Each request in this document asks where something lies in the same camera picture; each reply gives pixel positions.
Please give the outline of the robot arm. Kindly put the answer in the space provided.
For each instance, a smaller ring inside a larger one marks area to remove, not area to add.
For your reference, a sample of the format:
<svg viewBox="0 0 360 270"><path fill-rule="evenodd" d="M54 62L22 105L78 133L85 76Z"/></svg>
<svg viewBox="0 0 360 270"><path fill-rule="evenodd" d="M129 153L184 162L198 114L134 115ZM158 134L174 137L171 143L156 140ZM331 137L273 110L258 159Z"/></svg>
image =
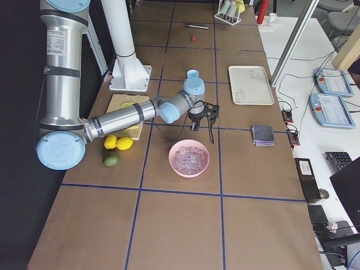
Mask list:
<svg viewBox="0 0 360 270"><path fill-rule="evenodd" d="M190 70L183 89L173 97L157 96L91 119L80 118L82 36L89 25L89 2L41 1L40 18L47 27L47 111L36 151L44 166L70 169L81 162L86 143L156 116L170 124L188 114L193 125L204 117L205 85L198 72Z"/></svg>

